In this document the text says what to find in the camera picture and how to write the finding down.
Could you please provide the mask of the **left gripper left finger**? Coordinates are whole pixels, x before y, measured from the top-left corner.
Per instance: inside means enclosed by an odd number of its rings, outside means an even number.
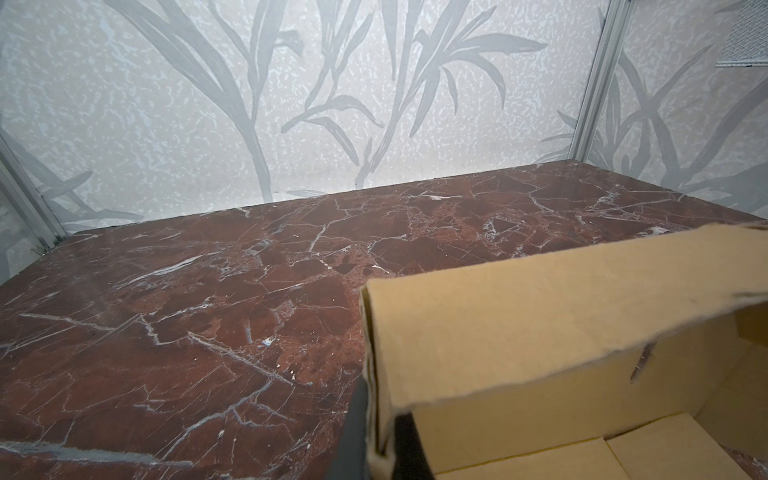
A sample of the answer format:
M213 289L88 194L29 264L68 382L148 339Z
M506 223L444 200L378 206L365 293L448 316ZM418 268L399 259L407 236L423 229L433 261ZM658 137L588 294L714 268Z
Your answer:
M339 443L326 472L327 480L368 480L366 459L368 386L363 377L356 382Z

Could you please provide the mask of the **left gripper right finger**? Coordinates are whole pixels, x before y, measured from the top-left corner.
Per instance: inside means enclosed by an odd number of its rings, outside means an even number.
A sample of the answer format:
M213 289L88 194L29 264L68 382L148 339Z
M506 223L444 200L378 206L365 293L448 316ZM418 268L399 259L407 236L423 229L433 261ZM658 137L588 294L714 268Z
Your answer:
M433 480L412 414L398 416L394 423L395 466L393 480Z

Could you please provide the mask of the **brown cardboard box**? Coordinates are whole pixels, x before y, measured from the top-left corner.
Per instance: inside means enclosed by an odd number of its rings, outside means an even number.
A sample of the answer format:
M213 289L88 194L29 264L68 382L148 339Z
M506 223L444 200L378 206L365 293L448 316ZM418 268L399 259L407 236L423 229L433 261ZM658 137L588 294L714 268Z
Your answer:
M434 479L742 479L767 456L767 230L712 224L361 292L366 459Z

